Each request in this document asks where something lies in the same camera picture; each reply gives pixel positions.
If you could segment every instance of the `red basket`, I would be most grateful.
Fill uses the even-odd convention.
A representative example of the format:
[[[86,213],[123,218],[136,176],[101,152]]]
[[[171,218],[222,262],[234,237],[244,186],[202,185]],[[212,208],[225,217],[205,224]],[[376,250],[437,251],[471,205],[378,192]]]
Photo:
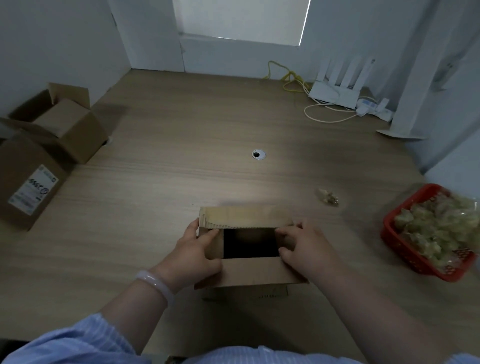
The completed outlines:
[[[477,255],[473,251],[467,248],[455,251],[462,260],[461,266],[457,268],[447,266],[445,272],[441,272],[427,258],[421,256],[413,246],[400,237],[394,224],[395,216],[399,215],[403,208],[409,210],[413,204],[425,202],[438,195],[439,192],[449,193],[448,190],[437,184],[430,183],[423,186],[412,197],[385,217],[381,237],[385,244],[397,253],[415,272],[436,275],[447,282],[457,282],[477,259]]]

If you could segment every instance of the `bracelet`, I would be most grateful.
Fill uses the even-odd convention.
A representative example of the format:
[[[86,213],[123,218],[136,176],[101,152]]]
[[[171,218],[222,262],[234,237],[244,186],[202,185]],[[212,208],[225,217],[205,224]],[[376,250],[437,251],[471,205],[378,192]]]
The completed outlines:
[[[141,279],[148,284],[152,285],[157,291],[159,291],[167,300],[168,307],[173,306],[173,303],[175,302],[174,294],[170,290],[170,288],[167,287],[165,283],[163,283],[161,280],[158,278],[154,277],[152,273],[142,270],[141,272],[138,272],[137,276],[135,277],[136,279]]]

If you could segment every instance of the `wooden desk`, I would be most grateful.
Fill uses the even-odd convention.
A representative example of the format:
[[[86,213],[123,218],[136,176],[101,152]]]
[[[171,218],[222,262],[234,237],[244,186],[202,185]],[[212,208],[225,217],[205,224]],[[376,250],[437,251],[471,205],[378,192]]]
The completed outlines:
[[[131,71],[95,105],[108,128],[117,125],[113,143],[74,170],[29,233],[2,231],[0,337],[31,340],[96,312],[173,248],[201,206],[265,203],[321,226],[384,294],[479,355],[477,278],[417,275],[380,240],[384,215],[422,183],[403,145],[375,133],[385,123],[373,117],[311,121],[310,103],[277,81]],[[265,160],[252,158],[257,148]],[[319,202],[317,186],[340,207]],[[146,352],[262,343],[362,359],[313,285],[235,306],[185,290]]]

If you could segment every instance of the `open cardboard box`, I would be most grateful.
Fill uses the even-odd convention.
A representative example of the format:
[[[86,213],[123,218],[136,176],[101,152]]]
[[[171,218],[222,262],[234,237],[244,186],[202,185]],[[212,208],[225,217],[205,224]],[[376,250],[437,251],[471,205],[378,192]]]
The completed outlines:
[[[84,87],[48,84],[44,90],[9,114],[2,123],[22,129],[48,152],[57,147],[76,163],[85,164],[108,140],[107,132],[90,110]],[[51,153],[55,158],[60,153]]]
[[[197,283],[195,289],[308,282],[278,254],[278,248],[288,242],[275,229],[288,225],[293,220],[279,206],[202,207],[199,235],[220,229],[205,256],[221,258],[223,270]]]
[[[0,218],[29,230],[67,178],[60,165],[22,132],[0,139]]]

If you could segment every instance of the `left hand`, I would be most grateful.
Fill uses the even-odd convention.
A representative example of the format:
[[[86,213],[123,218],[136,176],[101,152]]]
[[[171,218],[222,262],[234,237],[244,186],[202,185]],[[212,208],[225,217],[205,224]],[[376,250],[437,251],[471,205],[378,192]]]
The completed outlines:
[[[178,240],[175,249],[150,272],[160,278],[172,291],[178,293],[201,280],[222,271],[222,260],[205,258],[205,248],[219,230],[210,230],[197,238],[199,219],[192,221]]]

